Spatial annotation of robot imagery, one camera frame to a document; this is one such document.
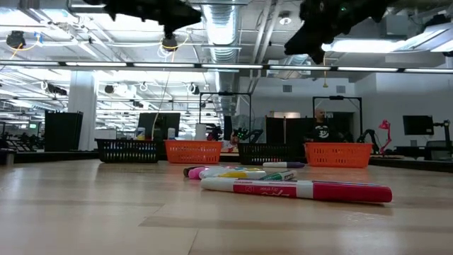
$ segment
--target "wooden table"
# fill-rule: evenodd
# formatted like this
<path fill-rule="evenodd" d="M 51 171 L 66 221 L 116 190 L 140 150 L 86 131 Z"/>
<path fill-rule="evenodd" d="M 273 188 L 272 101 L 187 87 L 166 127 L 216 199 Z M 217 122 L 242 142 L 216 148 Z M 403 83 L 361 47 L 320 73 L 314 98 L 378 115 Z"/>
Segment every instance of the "wooden table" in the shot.
<path fill-rule="evenodd" d="M 183 167 L 98 160 L 0 171 L 5 255 L 452 254 L 453 175 L 302 169 L 300 179 L 391 186 L 387 205 L 201 191 Z"/>

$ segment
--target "ceiling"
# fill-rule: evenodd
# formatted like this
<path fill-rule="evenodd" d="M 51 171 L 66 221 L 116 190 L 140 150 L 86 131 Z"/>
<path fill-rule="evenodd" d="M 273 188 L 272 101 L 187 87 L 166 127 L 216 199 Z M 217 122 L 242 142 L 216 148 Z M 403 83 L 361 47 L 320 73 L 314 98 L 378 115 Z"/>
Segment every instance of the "ceiling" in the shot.
<path fill-rule="evenodd" d="M 195 8 L 205 1 L 190 1 Z M 257 36 L 262 22 L 267 22 L 264 36 L 269 33 L 268 44 L 262 40 L 260 49 L 265 49 L 263 63 L 269 61 L 284 61 L 287 56 L 284 54 L 283 45 L 301 27 L 302 22 L 298 18 L 299 4 L 301 1 L 279 0 L 280 6 L 274 4 L 270 7 L 270 15 L 263 16 L 263 10 L 268 4 L 264 0 L 235 1 L 239 8 L 239 26 L 237 32 L 239 38 L 234 45 L 239 50 L 237 62 L 252 63 L 254 48 L 256 47 Z M 16 8 L 16 2 L 10 1 L 2 4 L 0 8 L 0 59 L 2 60 L 47 60 L 47 61 L 97 61 L 97 62 L 190 62 L 206 63 L 212 61 L 212 44 L 208 38 L 207 27 L 201 22 L 195 25 L 181 28 L 176 31 L 176 39 L 180 44 L 174 55 L 162 50 L 161 39 L 163 28 L 155 21 L 142 22 L 139 18 L 119 15 L 116 22 L 113 22 L 109 15 L 101 13 L 101 10 L 82 11 L 71 13 L 64 10 L 58 4 L 54 8 L 49 7 L 52 1 L 42 0 L 41 9 Z M 80 1 L 72 1 L 72 6 L 79 6 Z M 450 11 L 451 1 L 428 1 L 403 0 L 389 8 L 387 15 L 398 14 L 405 16 L 408 21 L 407 34 L 405 39 L 416 35 L 420 30 L 420 24 L 429 20 L 432 15 L 439 11 Z M 280 24 L 279 18 L 275 18 L 275 26 L 271 29 L 270 23 L 274 15 L 281 11 L 289 11 L 291 23 Z M 382 39 L 377 35 L 381 30 L 380 25 L 364 21 L 357 25 L 349 35 L 351 38 L 362 38 L 366 40 Z M 6 38 L 12 30 L 25 32 L 26 51 L 15 51 L 6 44 Z M 351 67 L 437 67 L 445 61 L 442 53 L 430 51 L 405 51 L 398 53 L 359 53 L 359 52 L 327 52 L 326 65 L 341 65 Z M 250 84 L 246 77 L 248 72 L 239 72 L 241 82 L 239 91 L 247 91 Z M 133 130 L 133 125 L 126 126 L 123 123 L 136 123 L 140 111 L 155 111 L 163 98 L 166 102 L 174 100 L 177 103 L 162 103 L 161 110 L 177 110 L 185 113 L 193 111 L 195 116 L 198 109 L 196 100 L 199 96 L 188 92 L 188 86 L 194 84 L 199 86 L 201 91 L 218 91 L 215 72 L 162 72 L 162 71 L 116 71 L 113 68 L 95 71 L 99 80 L 99 102 L 98 102 L 98 125 Z M 339 84 L 353 84 L 361 79 L 363 73 L 353 72 L 332 72 L 328 74 L 329 79 Z M 311 80 L 323 78 L 323 72 L 309 72 L 304 74 L 305 83 Z M 42 112 L 45 109 L 65 111 L 67 109 L 67 97 L 56 96 L 46 92 L 46 84 L 53 84 L 70 93 L 71 70 L 68 69 L 32 69 L 25 67 L 4 67 L 0 72 L 0 97 L 2 98 L 31 98 L 29 100 L 2 100 L 3 121 L 13 122 L 16 120 L 42 120 Z M 275 88 L 272 83 L 275 78 L 267 78 L 263 74 L 257 85 L 256 96 L 273 94 Z M 121 93 L 109 94 L 104 91 L 106 85 L 112 85 L 121 89 Z M 144 108 L 136 108 L 127 99 L 136 98 L 138 101 L 149 100 Z M 208 103 L 206 113 L 211 116 L 206 118 L 212 122 L 222 121 L 217 101 Z M 184 120 L 187 123 L 185 129 L 193 130 L 194 118 Z"/>

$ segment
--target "pillar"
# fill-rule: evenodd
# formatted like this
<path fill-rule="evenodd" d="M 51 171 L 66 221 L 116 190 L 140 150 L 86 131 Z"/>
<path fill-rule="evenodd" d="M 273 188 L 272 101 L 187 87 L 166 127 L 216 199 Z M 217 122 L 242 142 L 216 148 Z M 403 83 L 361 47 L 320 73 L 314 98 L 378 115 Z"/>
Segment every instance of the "pillar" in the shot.
<path fill-rule="evenodd" d="M 96 129 L 96 108 L 98 102 L 98 82 L 94 72 L 73 71 L 69 87 L 68 112 L 84 113 L 80 134 L 79 150 L 94 149 L 94 130 Z"/>

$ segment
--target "yellow highlighter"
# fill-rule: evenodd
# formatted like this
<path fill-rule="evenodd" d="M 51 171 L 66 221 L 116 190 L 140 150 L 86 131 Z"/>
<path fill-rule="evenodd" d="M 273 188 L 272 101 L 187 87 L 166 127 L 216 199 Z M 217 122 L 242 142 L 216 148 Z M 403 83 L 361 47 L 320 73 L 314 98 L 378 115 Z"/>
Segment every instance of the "yellow highlighter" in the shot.
<path fill-rule="evenodd" d="M 220 174 L 219 177 L 253 179 L 258 180 L 266 176 L 264 171 L 231 171 L 225 174 Z"/>

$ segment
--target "wire basket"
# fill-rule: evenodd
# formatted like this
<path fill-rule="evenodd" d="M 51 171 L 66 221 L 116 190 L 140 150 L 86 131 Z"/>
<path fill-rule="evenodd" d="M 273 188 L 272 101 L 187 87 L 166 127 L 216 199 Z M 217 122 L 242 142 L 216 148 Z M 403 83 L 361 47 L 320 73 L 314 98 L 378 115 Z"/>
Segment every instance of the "wire basket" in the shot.
<path fill-rule="evenodd" d="M 218 164 L 222 142 L 166 140 L 167 159 L 175 164 Z"/>
<path fill-rule="evenodd" d="M 238 145 L 239 161 L 245 165 L 263 165 L 266 162 L 300 162 L 304 147 L 289 144 L 242 144 Z"/>
<path fill-rule="evenodd" d="M 310 166 L 365 168 L 372 144 L 307 142 L 306 157 Z"/>
<path fill-rule="evenodd" d="M 158 144 L 140 140 L 97 139 L 99 159 L 105 163 L 157 163 Z"/>

